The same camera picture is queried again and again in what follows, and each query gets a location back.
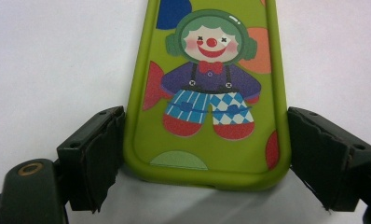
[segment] red shoe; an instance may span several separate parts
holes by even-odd
[[[197,133],[202,127],[202,124],[176,119],[165,114],[163,115],[163,126],[165,126],[166,130],[168,130],[170,133],[188,137]]]
[[[254,130],[254,122],[244,124],[217,124],[214,131],[227,140],[241,140],[249,136]]]

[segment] green phone case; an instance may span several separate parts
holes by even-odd
[[[124,157],[142,179],[259,190],[291,150],[273,0],[150,0]]]

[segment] clown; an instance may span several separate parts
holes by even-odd
[[[166,47],[172,56],[184,56],[189,62],[161,80],[161,88],[173,95],[163,117],[165,128],[191,136],[200,130],[211,106],[219,136],[228,140],[249,136],[254,119],[248,104],[258,101],[261,85],[235,65],[256,53],[256,42],[244,25],[224,11],[195,11],[167,36]]]

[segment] white surface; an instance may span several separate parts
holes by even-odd
[[[287,104],[371,144],[371,0],[278,0]],[[126,105],[146,1],[0,1],[0,192],[6,172],[96,112]],[[124,169],[100,214],[70,223],[361,223],[328,213],[292,172],[264,192],[145,183]]]

